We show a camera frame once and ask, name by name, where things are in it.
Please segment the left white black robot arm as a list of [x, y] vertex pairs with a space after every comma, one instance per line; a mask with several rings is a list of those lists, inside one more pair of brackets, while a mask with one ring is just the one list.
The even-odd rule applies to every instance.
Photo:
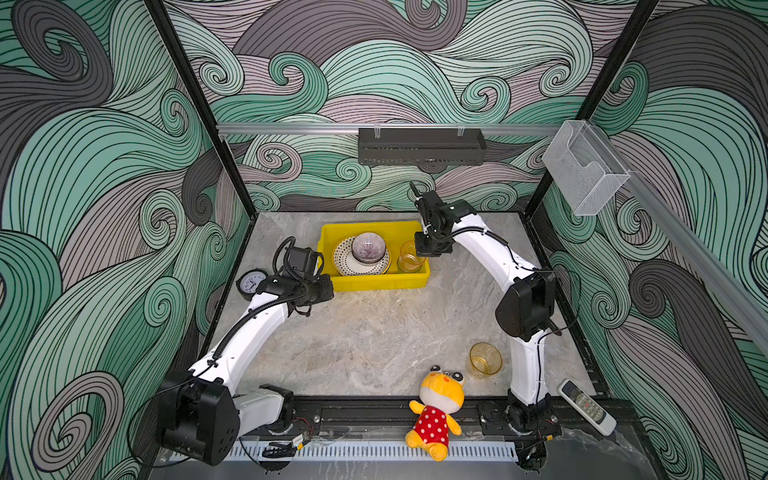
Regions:
[[264, 384], [238, 390], [266, 341], [292, 314], [310, 315], [334, 296], [322, 253], [285, 239], [270, 270], [253, 269], [237, 281], [249, 304], [224, 336], [185, 371], [174, 371], [157, 393], [155, 440], [160, 447], [215, 466], [246, 434], [262, 428], [287, 430], [293, 394]]

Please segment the pink transparent cup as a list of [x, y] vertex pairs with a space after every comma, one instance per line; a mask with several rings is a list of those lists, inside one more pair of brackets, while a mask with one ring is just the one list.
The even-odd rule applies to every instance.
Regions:
[[418, 254], [414, 240], [401, 246], [397, 266], [402, 273], [418, 273], [425, 263], [426, 258]]

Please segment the yellow rimmed dotted plate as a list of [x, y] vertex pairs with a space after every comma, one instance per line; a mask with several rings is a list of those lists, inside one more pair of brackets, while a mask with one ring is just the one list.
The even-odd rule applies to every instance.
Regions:
[[383, 275], [391, 264], [391, 256], [388, 249], [384, 250], [383, 257], [374, 263], [364, 263], [358, 260], [353, 254], [353, 243], [355, 238], [348, 237], [341, 241], [333, 252], [333, 263], [336, 271], [341, 276], [365, 276], [365, 275]]

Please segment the green transparent cup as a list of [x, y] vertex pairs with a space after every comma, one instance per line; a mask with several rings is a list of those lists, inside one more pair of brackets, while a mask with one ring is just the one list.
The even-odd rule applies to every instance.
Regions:
[[401, 255], [397, 260], [398, 269], [402, 273], [418, 273], [424, 263], [424, 258], [415, 255]]

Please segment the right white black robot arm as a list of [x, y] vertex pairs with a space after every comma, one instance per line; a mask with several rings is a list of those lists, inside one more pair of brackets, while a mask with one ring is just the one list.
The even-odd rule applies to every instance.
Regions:
[[511, 339], [514, 370], [510, 393], [519, 409], [542, 410], [547, 395], [542, 347], [545, 336], [556, 330], [551, 322], [556, 275], [516, 253], [468, 202], [445, 202], [436, 191], [420, 191], [413, 182], [409, 188], [422, 225], [414, 235], [417, 255], [437, 258], [451, 253], [458, 244], [492, 276], [502, 291], [495, 319]]

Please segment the brown striped bowl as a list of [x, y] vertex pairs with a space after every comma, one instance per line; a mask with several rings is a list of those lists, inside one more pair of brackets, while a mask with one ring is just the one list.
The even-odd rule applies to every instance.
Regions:
[[363, 264], [374, 264], [381, 261], [387, 253], [383, 237], [374, 232], [364, 232], [352, 241], [353, 257]]

